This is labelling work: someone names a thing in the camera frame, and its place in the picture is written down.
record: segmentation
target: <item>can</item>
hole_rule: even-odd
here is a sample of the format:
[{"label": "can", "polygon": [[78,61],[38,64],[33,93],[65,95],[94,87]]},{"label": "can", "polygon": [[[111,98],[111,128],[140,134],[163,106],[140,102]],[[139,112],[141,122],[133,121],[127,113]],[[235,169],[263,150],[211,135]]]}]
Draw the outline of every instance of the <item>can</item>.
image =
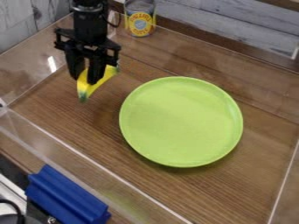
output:
[{"label": "can", "polygon": [[155,31],[155,0],[125,0],[125,29],[133,37]]}]

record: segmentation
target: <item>wooden table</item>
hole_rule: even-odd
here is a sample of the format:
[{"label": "wooden table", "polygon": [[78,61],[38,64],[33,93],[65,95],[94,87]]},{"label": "wooden table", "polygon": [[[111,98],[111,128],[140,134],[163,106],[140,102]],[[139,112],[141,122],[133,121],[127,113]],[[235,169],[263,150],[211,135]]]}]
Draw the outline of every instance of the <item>wooden table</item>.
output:
[{"label": "wooden table", "polygon": [[[70,26],[70,18],[56,25]],[[18,73],[34,83],[33,79],[38,79],[33,77],[50,73],[45,64],[50,56],[60,67],[13,101],[9,109],[192,223],[267,223],[297,141],[297,73],[163,28],[148,38],[131,38],[119,28],[113,40],[123,46],[120,74],[85,104],[78,102],[62,54],[52,48],[52,28],[1,55],[0,77],[6,72],[17,77]],[[117,125],[128,94],[144,82],[171,75],[191,76],[220,86],[235,98],[244,116],[236,149],[219,162],[192,169],[168,168],[147,161],[129,148]],[[14,85],[22,86],[22,82],[16,79]],[[29,139],[36,133],[22,129],[18,135]],[[28,172],[37,172],[41,161],[12,141],[4,137],[0,140],[2,153]],[[82,183],[100,188],[94,184],[94,164],[86,166],[78,157],[38,141],[38,137],[32,145]],[[111,223],[127,223],[119,217]]]}]

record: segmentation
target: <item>green plate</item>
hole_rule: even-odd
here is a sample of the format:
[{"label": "green plate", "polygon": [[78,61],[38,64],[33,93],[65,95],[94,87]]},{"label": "green plate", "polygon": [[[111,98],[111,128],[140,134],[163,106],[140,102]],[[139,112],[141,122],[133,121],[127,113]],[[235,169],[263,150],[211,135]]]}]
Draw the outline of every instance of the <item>green plate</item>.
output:
[{"label": "green plate", "polygon": [[236,146],[243,117],[229,95],[207,81],[167,77],[125,98],[120,129],[132,148],[161,165],[195,167]]}]

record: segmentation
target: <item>table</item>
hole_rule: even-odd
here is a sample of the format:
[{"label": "table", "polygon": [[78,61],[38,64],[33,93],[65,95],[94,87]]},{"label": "table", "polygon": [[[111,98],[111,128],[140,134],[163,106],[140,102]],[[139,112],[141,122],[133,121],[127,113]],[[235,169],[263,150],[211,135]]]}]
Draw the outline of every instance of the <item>table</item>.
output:
[{"label": "table", "polygon": [[[121,26],[109,31],[123,46],[120,74],[81,104],[64,55],[52,47],[53,27],[70,23],[68,16],[0,56],[5,156],[28,172],[44,164],[64,172],[109,204],[109,223],[296,223],[297,73],[161,27],[132,38]],[[216,84],[244,116],[236,149],[192,169],[147,161],[119,130],[128,94],[171,75]]]}]

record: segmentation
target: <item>blue plastic part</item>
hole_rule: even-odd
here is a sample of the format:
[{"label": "blue plastic part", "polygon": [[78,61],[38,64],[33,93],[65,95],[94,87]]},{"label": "blue plastic part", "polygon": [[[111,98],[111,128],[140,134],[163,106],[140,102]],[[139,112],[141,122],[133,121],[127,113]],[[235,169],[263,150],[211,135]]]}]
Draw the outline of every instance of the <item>blue plastic part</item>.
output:
[{"label": "blue plastic part", "polygon": [[25,195],[61,223],[107,223],[108,205],[48,165],[29,175],[29,181]]}]

